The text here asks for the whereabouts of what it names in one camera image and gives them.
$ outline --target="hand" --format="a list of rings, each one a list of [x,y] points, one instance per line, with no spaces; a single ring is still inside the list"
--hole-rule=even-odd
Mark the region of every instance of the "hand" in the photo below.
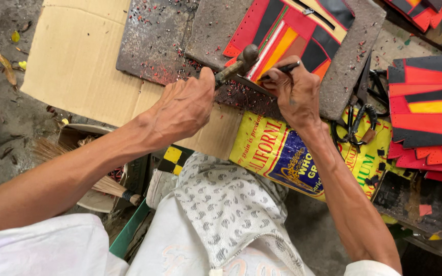
[[[289,73],[279,71],[279,67],[300,62],[300,65]],[[289,56],[274,64],[266,73],[271,79],[262,85],[278,97],[282,116],[289,125],[296,129],[303,141],[308,135],[322,129],[319,112],[320,77],[306,70],[300,58]]]
[[[161,148],[192,137],[209,122],[214,82],[212,70],[204,67],[199,79],[192,77],[167,85],[161,98],[138,116],[150,124],[150,138],[156,146]]]

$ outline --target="concrete floor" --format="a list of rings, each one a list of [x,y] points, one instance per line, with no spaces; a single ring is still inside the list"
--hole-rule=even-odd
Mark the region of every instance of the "concrete floor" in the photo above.
[[[10,61],[27,59],[28,56],[18,52],[15,47],[29,51],[34,26],[21,34],[18,43],[11,41],[11,33],[30,20],[36,24],[41,4],[42,0],[0,0],[0,53]],[[20,86],[24,73],[16,71],[16,75]],[[0,71],[0,113],[5,121],[0,121],[0,155],[6,148],[14,148],[11,154],[0,160],[0,184],[36,165],[25,142],[38,136],[57,138],[58,125],[52,119],[52,114],[46,112],[46,106],[22,92],[13,92]],[[58,120],[70,115],[63,110],[57,112]],[[81,116],[73,116],[72,122],[101,124]],[[22,135],[22,138],[11,135]],[[12,164],[11,155],[15,156],[16,165]],[[340,244],[326,204],[291,191],[286,205],[289,211],[286,227],[303,261],[316,275],[343,274],[350,260]],[[77,208],[74,212],[87,210]]]

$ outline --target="hammer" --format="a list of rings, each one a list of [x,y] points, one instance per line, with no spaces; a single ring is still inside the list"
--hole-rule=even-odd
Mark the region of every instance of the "hammer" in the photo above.
[[[218,90],[228,80],[232,79],[236,75],[244,76],[258,62],[258,47],[254,44],[243,49],[243,52],[238,55],[236,62],[225,68],[223,71],[216,74],[216,88]]]

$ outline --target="stack of leather pieces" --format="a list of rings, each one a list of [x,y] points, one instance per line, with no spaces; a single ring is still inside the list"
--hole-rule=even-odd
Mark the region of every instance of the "stack of leather pieces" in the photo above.
[[[384,0],[422,32],[436,28],[442,20],[442,0]]]
[[[247,74],[250,81],[290,55],[322,79],[354,18],[345,0],[254,0],[223,51],[233,58],[225,66],[255,44],[260,61]]]
[[[388,158],[442,181],[442,55],[393,64],[388,67],[393,126]]]

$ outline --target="white shirt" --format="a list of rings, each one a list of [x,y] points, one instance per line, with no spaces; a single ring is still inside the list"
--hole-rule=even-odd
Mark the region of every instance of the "white shirt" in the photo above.
[[[108,252],[108,236],[90,214],[58,216],[0,231],[0,275],[207,275],[206,251],[172,194],[164,198],[129,265]],[[306,275],[313,276],[305,265]],[[292,275],[265,244],[254,241],[223,269],[223,275]],[[375,261],[347,266],[345,276],[399,276]]]

